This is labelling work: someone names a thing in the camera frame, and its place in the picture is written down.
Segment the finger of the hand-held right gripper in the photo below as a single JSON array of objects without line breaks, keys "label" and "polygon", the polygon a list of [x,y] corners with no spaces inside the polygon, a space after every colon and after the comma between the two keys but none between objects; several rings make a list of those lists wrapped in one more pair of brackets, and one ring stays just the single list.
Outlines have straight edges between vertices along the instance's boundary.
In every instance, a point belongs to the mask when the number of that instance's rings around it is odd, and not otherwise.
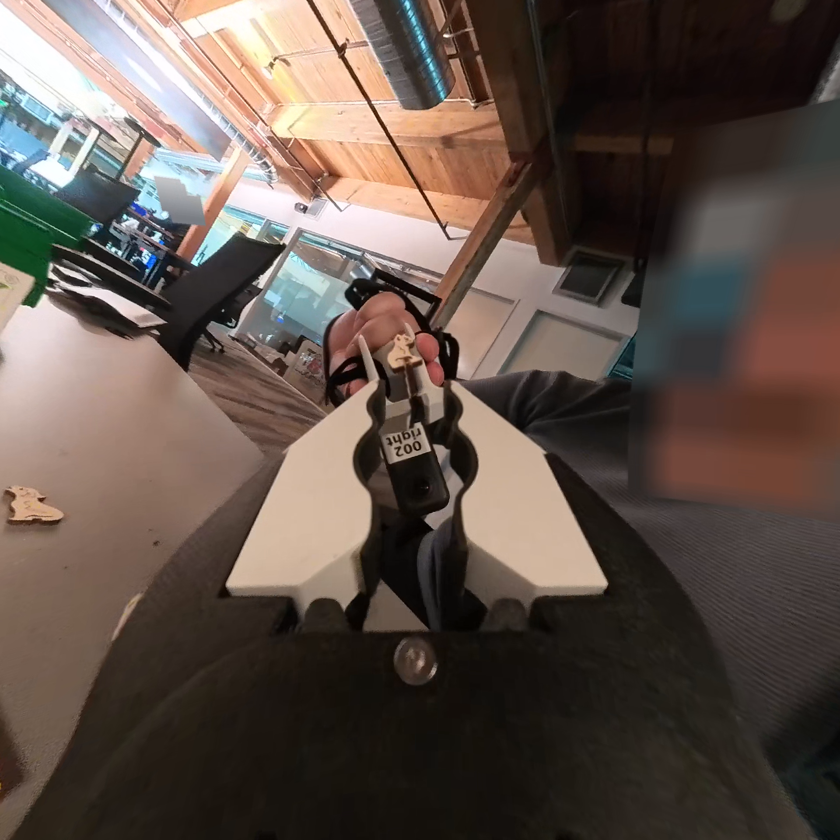
[{"label": "finger of the hand-held right gripper", "polygon": [[[417,338],[410,323],[405,321],[403,329],[399,333],[408,333],[415,338],[414,353],[422,355],[417,349]],[[402,376],[407,393],[408,401],[408,421],[409,422],[429,422],[431,397],[427,394],[430,380],[427,376],[426,362],[420,364],[405,372],[395,372]]]},{"label": "finger of the hand-held right gripper", "polygon": [[385,388],[385,399],[390,403],[396,397],[396,373],[387,360],[393,348],[393,340],[385,343],[375,343],[362,334],[358,338],[363,369],[370,382],[382,382]]}]

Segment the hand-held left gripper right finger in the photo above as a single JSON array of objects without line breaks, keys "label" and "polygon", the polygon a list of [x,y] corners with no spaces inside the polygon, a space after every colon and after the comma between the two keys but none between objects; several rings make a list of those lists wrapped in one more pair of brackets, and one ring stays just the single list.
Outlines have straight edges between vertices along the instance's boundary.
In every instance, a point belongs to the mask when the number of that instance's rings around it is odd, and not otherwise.
[{"label": "hand-held left gripper right finger", "polygon": [[445,548],[445,628],[466,591],[486,608],[598,596],[607,579],[546,454],[455,382],[445,386],[445,446],[462,487]]}]

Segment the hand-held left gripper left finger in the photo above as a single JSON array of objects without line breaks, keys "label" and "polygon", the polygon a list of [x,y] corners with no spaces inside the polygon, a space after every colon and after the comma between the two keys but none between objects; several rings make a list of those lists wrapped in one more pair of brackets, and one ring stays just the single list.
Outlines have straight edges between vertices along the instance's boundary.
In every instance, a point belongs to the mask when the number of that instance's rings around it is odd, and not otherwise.
[{"label": "hand-held left gripper left finger", "polygon": [[225,582],[233,597],[286,597],[297,615],[335,602],[364,628],[381,580],[369,482],[382,462],[385,385],[371,381],[285,453]]}]

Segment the person's right forearm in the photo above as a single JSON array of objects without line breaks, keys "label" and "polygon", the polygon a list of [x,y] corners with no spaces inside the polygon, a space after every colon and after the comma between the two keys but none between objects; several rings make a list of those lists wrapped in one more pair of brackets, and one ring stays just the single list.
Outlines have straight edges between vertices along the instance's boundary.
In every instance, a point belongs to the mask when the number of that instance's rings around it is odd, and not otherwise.
[{"label": "person's right forearm", "polygon": [[[643,569],[647,558],[645,543],[564,464],[553,447],[590,445],[607,449],[624,456],[627,472],[629,384],[618,380],[591,382],[567,373],[531,371],[462,386],[541,447],[607,579],[607,589],[602,595],[543,597],[534,602],[529,613],[534,606],[539,616],[555,612],[556,602],[571,599],[582,599],[585,610],[590,602],[601,612],[624,609],[625,602],[633,600],[637,589],[634,574]],[[486,609],[472,593],[465,591],[458,623],[455,628],[445,628],[445,548],[451,517],[452,514],[432,531],[437,610],[433,614],[421,614],[423,604],[416,609],[426,626],[438,633],[477,628],[480,618],[488,616],[492,609]],[[507,602],[521,607],[517,602]]]}]

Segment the person's right hand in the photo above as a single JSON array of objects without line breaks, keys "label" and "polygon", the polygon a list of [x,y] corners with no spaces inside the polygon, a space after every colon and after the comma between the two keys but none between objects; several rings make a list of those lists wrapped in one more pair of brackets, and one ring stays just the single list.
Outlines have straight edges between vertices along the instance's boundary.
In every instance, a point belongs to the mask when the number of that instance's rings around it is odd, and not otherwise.
[{"label": "person's right hand", "polygon": [[431,334],[420,333],[418,322],[406,310],[404,300],[387,291],[375,295],[360,310],[350,309],[330,323],[322,343],[325,372],[332,374],[347,358],[359,355],[360,338],[373,354],[403,333],[407,324],[414,331],[415,349],[425,362],[429,379],[441,386],[445,372],[439,363],[437,340]]}]

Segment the black office chair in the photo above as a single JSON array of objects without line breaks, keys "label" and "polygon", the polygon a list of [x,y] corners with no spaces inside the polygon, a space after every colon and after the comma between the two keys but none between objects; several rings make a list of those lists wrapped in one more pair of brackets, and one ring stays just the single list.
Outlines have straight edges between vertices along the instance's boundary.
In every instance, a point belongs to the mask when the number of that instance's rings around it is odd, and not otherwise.
[{"label": "black office chair", "polygon": [[158,343],[188,371],[196,345],[208,324],[283,254],[286,245],[235,234],[200,266],[193,267],[163,292],[170,304]]}]

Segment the black monitor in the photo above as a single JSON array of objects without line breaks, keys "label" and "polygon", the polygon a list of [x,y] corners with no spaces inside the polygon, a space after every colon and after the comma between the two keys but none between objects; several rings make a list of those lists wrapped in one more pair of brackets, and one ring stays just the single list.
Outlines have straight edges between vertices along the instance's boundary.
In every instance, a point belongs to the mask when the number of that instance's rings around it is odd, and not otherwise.
[{"label": "black monitor", "polygon": [[141,189],[99,171],[79,170],[56,197],[107,228],[138,198]]}]

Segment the instruction booklet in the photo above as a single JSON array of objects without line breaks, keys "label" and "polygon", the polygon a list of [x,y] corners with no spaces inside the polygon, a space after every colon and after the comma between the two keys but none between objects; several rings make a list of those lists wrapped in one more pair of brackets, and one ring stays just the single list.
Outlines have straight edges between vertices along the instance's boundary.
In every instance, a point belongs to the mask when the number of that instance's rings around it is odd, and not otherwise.
[{"label": "instruction booklet", "polygon": [[15,312],[24,305],[28,294],[35,288],[35,278],[20,269],[1,264],[1,333]]}]

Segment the green plastic bin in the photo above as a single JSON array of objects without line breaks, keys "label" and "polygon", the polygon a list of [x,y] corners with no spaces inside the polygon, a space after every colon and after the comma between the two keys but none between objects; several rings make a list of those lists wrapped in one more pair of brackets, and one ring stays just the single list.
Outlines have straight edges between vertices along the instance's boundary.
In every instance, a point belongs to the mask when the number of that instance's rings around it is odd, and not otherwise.
[{"label": "green plastic bin", "polygon": [[55,194],[1,168],[1,262],[34,278],[24,306],[35,307],[46,291],[53,247],[77,249],[98,227]]}]

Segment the wall air vent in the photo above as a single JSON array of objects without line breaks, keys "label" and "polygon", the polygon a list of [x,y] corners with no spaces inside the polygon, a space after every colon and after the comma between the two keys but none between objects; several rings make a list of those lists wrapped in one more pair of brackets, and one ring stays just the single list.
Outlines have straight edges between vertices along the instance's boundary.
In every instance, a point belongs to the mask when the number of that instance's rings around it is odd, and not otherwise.
[{"label": "wall air vent", "polygon": [[627,261],[621,257],[573,248],[568,265],[555,283],[552,294],[599,307],[614,281],[622,275],[626,264]]}]

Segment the silver ventilation duct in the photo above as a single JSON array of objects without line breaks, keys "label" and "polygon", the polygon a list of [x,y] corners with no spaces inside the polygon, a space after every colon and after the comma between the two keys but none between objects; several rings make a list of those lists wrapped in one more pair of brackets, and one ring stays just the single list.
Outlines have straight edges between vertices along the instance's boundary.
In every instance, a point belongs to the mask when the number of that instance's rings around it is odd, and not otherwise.
[{"label": "silver ventilation duct", "polygon": [[433,109],[455,87],[455,73],[428,1],[350,1],[391,89],[409,111]]}]

